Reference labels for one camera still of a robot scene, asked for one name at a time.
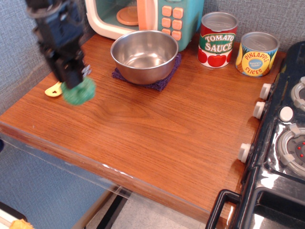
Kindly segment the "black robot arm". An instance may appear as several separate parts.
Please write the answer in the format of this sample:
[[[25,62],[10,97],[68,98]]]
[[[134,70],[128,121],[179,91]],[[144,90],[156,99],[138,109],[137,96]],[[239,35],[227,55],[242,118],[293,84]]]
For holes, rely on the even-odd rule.
[[[85,64],[80,40],[83,17],[73,0],[28,0],[27,13],[36,21],[33,32],[40,52],[61,83],[72,89],[82,83]]]

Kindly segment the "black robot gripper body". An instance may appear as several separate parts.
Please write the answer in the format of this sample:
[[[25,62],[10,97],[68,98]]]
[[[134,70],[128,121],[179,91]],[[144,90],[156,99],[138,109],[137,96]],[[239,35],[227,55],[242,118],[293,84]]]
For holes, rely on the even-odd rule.
[[[41,53],[44,57],[83,60],[79,41],[83,35],[83,17],[77,4],[33,4],[32,18],[37,27]]]

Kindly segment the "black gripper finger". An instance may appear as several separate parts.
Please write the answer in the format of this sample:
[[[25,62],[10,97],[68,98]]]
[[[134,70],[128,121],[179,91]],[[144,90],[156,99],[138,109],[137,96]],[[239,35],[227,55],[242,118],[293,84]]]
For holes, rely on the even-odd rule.
[[[60,81],[66,84],[68,89],[72,89],[83,82],[84,77],[91,73],[90,65],[86,65],[81,59],[57,60]]]
[[[60,69],[56,64],[56,59],[54,57],[48,57],[48,56],[46,56],[45,59],[50,69],[53,71],[57,80],[62,83],[62,77],[61,77]]]

